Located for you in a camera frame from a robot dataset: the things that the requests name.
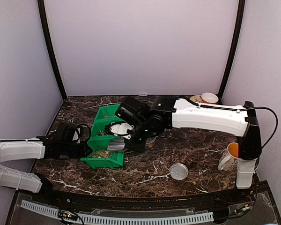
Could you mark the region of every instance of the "round silver lid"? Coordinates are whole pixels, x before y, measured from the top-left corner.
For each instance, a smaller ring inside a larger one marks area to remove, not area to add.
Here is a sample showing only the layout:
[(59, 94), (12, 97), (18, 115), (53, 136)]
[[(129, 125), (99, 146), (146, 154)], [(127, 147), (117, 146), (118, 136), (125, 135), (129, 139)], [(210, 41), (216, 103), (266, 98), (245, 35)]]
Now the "round silver lid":
[(188, 169), (182, 163), (175, 163), (170, 167), (170, 175), (175, 180), (183, 180), (188, 175)]

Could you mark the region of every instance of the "dark marble surface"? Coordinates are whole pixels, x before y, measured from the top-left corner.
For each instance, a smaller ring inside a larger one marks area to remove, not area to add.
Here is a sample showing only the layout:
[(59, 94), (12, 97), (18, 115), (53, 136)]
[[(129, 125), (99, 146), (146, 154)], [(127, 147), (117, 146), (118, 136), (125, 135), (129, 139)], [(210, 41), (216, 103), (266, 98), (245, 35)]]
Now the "dark marble surface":
[[(155, 97), (137, 97), (150, 103)], [(92, 125), (101, 106), (120, 103), (123, 96), (70, 97), (51, 128), (59, 122)], [(236, 171), (219, 172), (222, 151), (234, 136), (201, 129), (172, 129), (158, 137), (145, 153), (126, 152), (123, 167), (91, 169), (78, 159), (37, 160), (33, 172), (42, 173), (54, 189), (72, 193), (116, 197), (169, 197), (216, 192), (235, 186)], [(189, 170), (184, 180), (174, 180), (169, 168), (183, 163)]]

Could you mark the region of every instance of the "slotted white strip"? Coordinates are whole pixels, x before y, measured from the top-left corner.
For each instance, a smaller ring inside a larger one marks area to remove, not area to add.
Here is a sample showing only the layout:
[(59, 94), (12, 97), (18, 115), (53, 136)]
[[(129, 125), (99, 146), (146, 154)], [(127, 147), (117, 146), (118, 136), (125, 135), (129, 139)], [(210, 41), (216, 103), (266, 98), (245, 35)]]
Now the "slotted white strip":
[[(21, 207), (38, 214), (58, 219), (58, 209), (48, 206), (43, 206), (34, 202), (22, 200)], [(89, 225), (191, 225), (200, 224), (213, 221), (213, 213), (202, 213), (198, 215), (189, 215), (182, 217), (164, 217), (164, 218), (116, 218), (116, 217), (100, 217), (87, 215), (83, 213), (78, 214), (84, 224)]]

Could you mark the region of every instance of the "white wall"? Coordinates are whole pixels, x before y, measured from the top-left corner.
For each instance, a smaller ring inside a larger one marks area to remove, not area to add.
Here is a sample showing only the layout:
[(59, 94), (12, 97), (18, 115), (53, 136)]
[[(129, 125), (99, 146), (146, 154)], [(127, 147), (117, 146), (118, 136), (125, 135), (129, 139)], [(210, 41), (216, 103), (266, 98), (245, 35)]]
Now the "white wall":
[[(37, 1), (0, 0), (0, 138), (44, 135), (61, 103)], [(7, 166), (29, 171), (31, 164)], [(0, 225), (5, 224), (13, 194), (0, 187)]]
[(238, 0), (46, 0), (69, 96), (217, 93)]
[[(258, 175), (268, 180), (281, 214), (281, 0), (247, 0), (243, 26), (225, 104), (268, 106), (280, 123), (273, 140), (264, 148)], [(270, 112), (257, 111), (262, 141), (273, 131)]]

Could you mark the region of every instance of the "black pole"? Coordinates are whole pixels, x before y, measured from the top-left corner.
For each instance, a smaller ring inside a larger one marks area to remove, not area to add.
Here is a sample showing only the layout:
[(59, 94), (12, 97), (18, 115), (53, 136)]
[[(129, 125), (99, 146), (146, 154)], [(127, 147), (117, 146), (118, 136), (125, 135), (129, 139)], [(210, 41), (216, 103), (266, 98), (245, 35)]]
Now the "black pole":
[(223, 97), (223, 94), (224, 94), (224, 91), (225, 91), (225, 88), (227, 86), (227, 82), (228, 82), (228, 79), (229, 79), (229, 75), (230, 75), (230, 72), (231, 72), (233, 59), (234, 59), (234, 56), (235, 56), (238, 38), (239, 38), (239, 34), (240, 34), (240, 29), (241, 29), (241, 26), (242, 26), (242, 21), (243, 21), (243, 16), (244, 16), (244, 4), (245, 4), (245, 0), (239, 0), (231, 48), (230, 48), (225, 72), (224, 72), (224, 75), (223, 75), (222, 83), (221, 83), (221, 86), (220, 86), (220, 89), (219, 89), (219, 93), (217, 94), (217, 96), (220, 99)]
[(41, 17), (43, 33), (44, 33), (45, 42), (46, 42), (46, 45), (47, 45), (47, 51), (49, 53), (52, 69), (53, 69), (53, 72), (54, 72), (54, 75), (55, 75), (55, 79), (56, 79), (60, 94), (61, 94), (63, 100), (66, 100), (67, 94), (66, 94), (65, 87), (62, 83), (62, 80), (61, 80), (60, 72), (59, 72), (59, 69), (58, 69), (58, 66), (57, 66), (57, 61), (56, 61), (54, 50), (53, 50), (53, 45), (52, 45), (52, 41), (51, 41), (51, 37), (50, 37), (44, 0), (37, 0), (37, 3), (38, 3), (39, 16)]

